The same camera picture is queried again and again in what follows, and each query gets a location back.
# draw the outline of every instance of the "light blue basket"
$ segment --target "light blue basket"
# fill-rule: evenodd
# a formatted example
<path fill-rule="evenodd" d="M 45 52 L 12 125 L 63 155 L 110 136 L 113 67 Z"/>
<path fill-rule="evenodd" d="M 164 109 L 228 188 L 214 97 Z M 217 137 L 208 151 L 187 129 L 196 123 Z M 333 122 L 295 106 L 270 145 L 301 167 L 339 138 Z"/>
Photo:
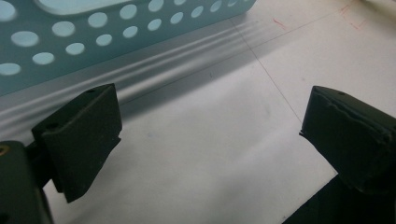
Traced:
<path fill-rule="evenodd" d="M 0 0 L 0 96 L 231 18 L 254 3 Z"/>

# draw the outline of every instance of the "circular hole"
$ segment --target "circular hole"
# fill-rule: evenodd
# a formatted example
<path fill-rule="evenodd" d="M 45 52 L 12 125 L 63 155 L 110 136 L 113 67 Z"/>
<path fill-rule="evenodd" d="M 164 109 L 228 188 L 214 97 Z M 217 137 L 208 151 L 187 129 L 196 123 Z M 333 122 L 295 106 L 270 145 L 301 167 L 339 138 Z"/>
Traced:
<path fill-rule="evenodd" d="M 135 5 L 127 5 L 120 10 L 120 16 L 125 19 L 129 20 L 136 15 L 137 7 Z"/>
<path fill-rule="evenodd" d="M 171 18 L 171 23 L 178 24 L 183 19 L 183 15 L 184 14 L 182 12 L 178 12 L 177 14 L 173 15 L 173 17 Z"/>
<path fill-rule="evenodd" d="M 0 21 L 12 21 L 17 17 L 17 10 L 9 2 L 0 0 Z"/>
<path fill-rule="evenodd" d="M 210 11 L 211 12 L 216 12 L 216 11 L 218 11 L 219 9 L 220 9 L 220 7 L 221 7 L 221 1 L 217 1 L 217 2 L 215 2 L 213 5 L 212 5 L 212 7 L 210 8 Z"/>
<path fill-rule="evenodd" d="M 100 35 L 96 38 L 96 44 L 103 47 L 107 46 L 111 43 L 113 37 L 111 35 Z"/>
<path fill-rule="evenodd" d="M 8 152 L 9 152 L 9 146 L 6 146 L 6 145 L 0 146 L 0 156 L 3 156 Z"/>
<path fill-rule="evenodd" d="M 137 27 L 135 26 L 128 27 L 124 30 L 122 34 L 125 38 L 132 38 L 137 34 Z"/>
<path fill-rule="evenodd" d="M 238 0 L 230 0 L 229 2 L 228 2 L 228 7 L 233 7 L 233 6 L 235 6 L 235 4 L 238 2 Z"/>
<path fill-rule="evenodd" d="M 84 52 L 85 46 L 81 43 L 74 43 L 66 47 L 66 52 L 70 55 L 78 55 Z"/>
<path fill-rule="evenodd" d="M 160 19 L 156 19 L 156 20 L 154 20 L 154 21 L 151 21 L 151 22 L 148 24 L 148 29 L 149 29 L 150 31 L 156 31 L 156 30 L 158 30 L 158 29 L 160 28 L 161 23 L 163 23 L 163 21 L 161 21 Z"/>
<path fill-rule="evenodd" d="M 159 11 L 161 10 L 162 7 L 163 7 L 163 0 L 151 0 L 151 2 L 149 2 L 148 4 L 148 10 L 152 12 Z"/>
<path fill-rule="evenodd" d="M 72 35 L 76 30 L 76 27 L 70 21 L 56 22 L 52 26 L 52 32 L 57 36 L 66 37 Z"/>
<path fill-rule="evenodd" d="M 175 5 L 181 6 L 186 2 L 186 0 L 175 0 Z"/>
<path fill-rule="evenodd" d="M 39 65 L 45 65 L 52 63 L 55 60 L 53 54 L 48 52 L 38 53 L 37 55 L 33 56 L 33 62 Z"/>
<path fill-rule="evenodd" d="M 0 75 L 13 76 L 21 71 L 21 67 L 15 63 L 2 63 L 0 64 Z"/>
<path fill-rule="evenodd" d="M 88 24 L 93 28 L 104 27 L 107 23 L 107 15 L 103 12 L 93 13 L 88 18 Z"/>
<path fill-rule="evenodd" d="M 11 36 L 12 42 L 20 47 L 32 47 L 38 44 L 38 35 L 30 31 L 19 31 Z"/>
<path fill-rule="evenodd" d="M 195 10 L 192 11 L 191 16 L 193 18 L 197 18 L 201 16 L 203 11 L 204 11 L 204 7 L 196 7 Z"/>
<path fill-rule="evenodd" d="M 46 126 L 46 129 L 54 131 L 58 128 L 58 126 L 59 126 L 59 123 L 51 123 Z"/>

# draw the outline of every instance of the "red mark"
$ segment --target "red mark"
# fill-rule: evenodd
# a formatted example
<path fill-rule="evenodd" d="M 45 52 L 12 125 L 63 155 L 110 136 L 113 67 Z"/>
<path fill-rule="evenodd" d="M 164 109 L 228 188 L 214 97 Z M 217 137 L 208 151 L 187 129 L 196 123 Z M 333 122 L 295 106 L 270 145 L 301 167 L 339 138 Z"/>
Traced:
<path fill-rule="evenodd" d="M 283 30 L 286 30 L 288 27 L 286 27 L 282 22 L 277 21 L 275 18 L 273 18 L 274 23 L 278 24 Z"/>
<path fill-rule="evenodd" d="M 341 15 L 345 17 L 349 9 L 359 0 L 352 0 L 348 5 L 344 6 L 343 8 L 340 9 Z"/>
<path fill-rule="evenodd" d="M 350 25 L 351 26 L 353 26 L 353 28 L 355 28 L 356 30 L 361 30 L 363 27 L 364 27 L 364 25 L 367 23 L 367 20 L 364 20 L 363 22 L 361 22 L 361 24 L 359 24 L 359 25 L 357 25 L 357 24 L 354 24 L 354 23 L 350 23 Z"/>

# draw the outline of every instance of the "basket hole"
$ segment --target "basket hole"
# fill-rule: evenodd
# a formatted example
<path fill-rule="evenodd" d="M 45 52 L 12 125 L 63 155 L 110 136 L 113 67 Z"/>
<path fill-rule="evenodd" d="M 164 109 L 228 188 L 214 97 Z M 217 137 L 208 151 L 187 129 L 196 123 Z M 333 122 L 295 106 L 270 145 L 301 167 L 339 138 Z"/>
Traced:
<path fill-rule="evenodd" d="M 162 23 L 163 23 L 163 21 L 161 21 L 160 19 L 156 19 L 154 21 L 151 21 L 148 24 L 148 29 L 150 31 L 156 31 L 156 30 L 160 29 Z"/>
<path fill-rule="evenodd" d="M 19 31 L 11 36 L 12 42 L 20 47 L 32 47 L 38 44 L 38 35 L 30 31 Z"/>
<path fill-rule="evenodd" d="M 175 0 L 175 5 L 181 6 L 186 2 L 186 0 Z"/>
<path fill-rule="evenodd" d="M 12 21 L 17 17 L 17 10 L 9 2 L 0 0 L 0 21 Z"/>
<path fill-rule="evenodd" d="M 111 35 L 100 35 L 96 38 L 96 44 L 100 47 L 107 46 L 111 43 L 113 37 Z"/>
<path fill-rule="evenodd" d="M 13 76 L 21 71 L 21 67 L 15 63 L 2 63 L 0 64 L 0 75 Z"/>
<path fill-rule="evenodd" d="M 137 7 L 135 5 L 127 5 L 120 10 L 120 16 L 124 20 L 129 20 L 136 15 Z"/>
<path fill-rule="evenodd" d="M 52 63 L 55 60 L 55 56 L 48 52 L 38 53 L 37 55 L 33 56 L 33 62 L 38 65 L 46 65 Z"/>
<path fill-rule="evenodd" d="M 131 0 L 34 0 L 33 2 L 50 14 L 67 16 L 98 11 Z"/>
<path fill-rule="evenodd" d="M 228 7 L 233 7 L 233 6 L 235 6 L 235 4 L 238 2 L 238 0 L 230 0 L 229 2 L 228 2 Z"/>
<path fill-rule="evenodd" d="M 66 47 L 66 52 L 70 55 L 79 55 L 84 50 L 85 46 L 81 43 L 74 43 Z"/>
<path fill-rule="evenodd" d="M 178 24 L 183 19 L 184 14 L 182 12 L 178 12 L 171 18 L 172 24 Z"/>
<path fill-rule="evenodd" d="M 148 4 L 148 10 L 156 12 L 163 8 L 163 0 L 151 0 Z"/>
<path fill-rule="evenodd" d="M 191 16 L 193 18 L 198 18 L 199 16 L 201 16 L 203 11 L 204 11 L 204 7 L 202 6 L 196 7 L 195 10 L 192 11 Z"/>
<path fill-rule="evenodd" d="M 136 36 L 137 31 L 138 31 L 137 27 L 131 26 L 126 28 L 122 34 L 125 38 L 132 38 Z"/>
<path fill-rule="evenodd" d="M 52 26 L 52 32 L 60 37 L 72 35 L 76 31 L 75 25 L 70 21 L 56 22 Z"/>
<path fill-rule="evenodd" d="M 103 12 L 93 13 L 88 18 L 88 24 L 93 28 L 104 27 L 107 23 L 107 15 Z"/>
<path fill-rule="evenodd" d="M 219 9 L 221 8 L 221 4 L 222 4 L 221 1 L 215 2 L 215 3 L 212 5 L 212 7 L 210 8 L 210 11 L 211 11 L 211 12 L 217 12 L 217 11 L 219 11 Z"/>

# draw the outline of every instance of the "plastic basket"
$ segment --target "plastic basket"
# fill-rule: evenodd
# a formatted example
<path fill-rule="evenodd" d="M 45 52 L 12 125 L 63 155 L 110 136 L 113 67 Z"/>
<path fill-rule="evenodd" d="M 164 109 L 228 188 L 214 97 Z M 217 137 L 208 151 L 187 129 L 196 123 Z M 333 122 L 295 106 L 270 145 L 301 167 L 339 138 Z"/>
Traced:
<path fill-rule="evenodd" d="M 231 18 L 255 3 L 118 0 L 70 13 L 42 1 L 0 0 L 0 96 Z"/>

